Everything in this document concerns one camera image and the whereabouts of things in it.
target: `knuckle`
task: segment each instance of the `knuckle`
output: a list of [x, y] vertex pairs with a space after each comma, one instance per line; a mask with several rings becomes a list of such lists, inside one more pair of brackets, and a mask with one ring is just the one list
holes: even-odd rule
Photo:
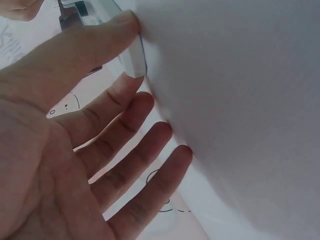
[[149, 165], [149, 158], [143, 153], [140, 153], [136, 147], [132, 150], [132, 154], [137, 158], [138, 162], [142, 163], [143, 166]]
[[127, 178], [122, 175], [120, 172], [110, 171], [103, 176], [103, 179], [115, 188], [121, 189], [128, 184]]
[[148, 211], [137, 201], [133, 201], [128, 209], [129, 215], [134, 221], [143, 226], [148, 219]]
[[172, 192], [170, 183], [162, 176], [154, 178], [155, 187], [163, 194], [170, 194]]
[[102, 120], [101, 120], [99, 114], [96, 113], [96, 111], [94, 111], [93, 109], [91, 109], [89, 107], [85, 107], [81, 111], [84, 114], [84, 116], [86, 117], [86, 119], [88, 120], [93, 131], [96, 134], [100, 133], [100, 130], [102, 128], [103, 123], [102, 123]]

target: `drawing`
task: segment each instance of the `drawing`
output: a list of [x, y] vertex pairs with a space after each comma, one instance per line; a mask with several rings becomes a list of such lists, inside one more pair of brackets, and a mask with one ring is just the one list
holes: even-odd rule
[[[146, 178], [145, 180], [145, 184], [147, 185], [148, 182], [152, 179], [152, 177], [159, 171], [159, 169], [157, 170], [154, 170], [152, 171], [151, 173], [149, 173], [148, 177]], [[168, 208], [166, 209], [166, 205], [168, 205], [170, 203], [170, 199], [164, 204], [163, 208], [159, 211], [160, 213], [168, 213], [168, 212], [171, 212], [173, 211], [174, 209], [173, 208]], [[190, 210], [180, 210], [180, 209], [177, 209], [178, 212], [180, 213], [191, 213]]]
[[47, 118], [53, 118], [62, 114], [78, 111], [80, 103], [78, 97], [70, 92], [57, 105], [55, 105], [47, 114]]

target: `hand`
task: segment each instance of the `hand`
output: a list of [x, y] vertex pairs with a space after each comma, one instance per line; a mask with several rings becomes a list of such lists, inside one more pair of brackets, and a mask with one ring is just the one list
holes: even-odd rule
[[46, 118], [87, 73], [127, 48], [139, 30], [126, 11], [107, 24], [63, 32], [0, 71], [0, 239], [135, 239], [180, 184], [192, 159], [186, 146], [178, 147], [123, 209], [107, 222], [103, 218], [171, 138], [163, 122], [88, 184], [153, 108], [151, 95], [136, 93], [142, 78], [123, 74], [84, 109]]
[[34, 19], [44, 0], [0, 0], [0, 16], [20, 21]]

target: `palm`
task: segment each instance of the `palm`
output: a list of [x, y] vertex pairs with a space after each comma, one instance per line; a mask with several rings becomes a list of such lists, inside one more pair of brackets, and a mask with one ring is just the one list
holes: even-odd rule
[[107, 223], [102, 216], [168, 142], [172, 133], [165, 123], [156, 124], [116, 167], [88, 183], [135, 135], [153, 107], [148, 93], [135, 94], [140, 83], [129, 81], [123, 75], [116, 83], [117, 94], [113, 86], [81, 111], [43, 120], [47, 130], [40, 132], [48, 136], [43, 147], [39, 144], [42, 155], [35, 160], [39, 164], [32, 179], [25, 182], [28, 191], [23, 205], [17, 206], [21, 210], [10, 239], [134, 239], [170, 197], [190, 162], [181, 160], [191, 156], [185, 147], [175, 151], [145, 190], [118, 214]]

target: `black line drawing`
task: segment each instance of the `black line drawing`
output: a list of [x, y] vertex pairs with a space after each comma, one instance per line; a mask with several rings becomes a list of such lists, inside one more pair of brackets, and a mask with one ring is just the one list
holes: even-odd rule
[[[146, 184], [146, 185], [149, 183], [149, 181], [151, 180], [151, 178], [152, 178], [158, 171], [159, 171], [159, 169], [154, 170], [154, 171], [152, 171], [152, 172], [149, 173], [149, 175], [147, 176], [147, 178], [146, 178], [146, 180], [145, 180], [145, 184]], [[164, 204], [164, 206], [167, 205], [167, 204], [169, 204], [170, 201], [171, 201], [171, 200], [169, 199], [169, 200]], [[171, 211], [173, 211], [173, 210], [174, 210], [173, 208], [168, 209], [168, 210], [161, 210], [161, 211], [159, 211], [159, 213], [168, 213], [168, 212], [171, 212]], [[191, 213], [190, 210], [189, 210], [189, 211], [183, 211], [183, 210], [177, 209], [177, 211], [180, 212], [180, 213]]]
[[76, 99], [76, 102], [78, 103], [78, 108], [80, 109], [80, 103], [79, 103], [79, 99], [78, 97], [73, 93], [73, 92], [70, 92]]

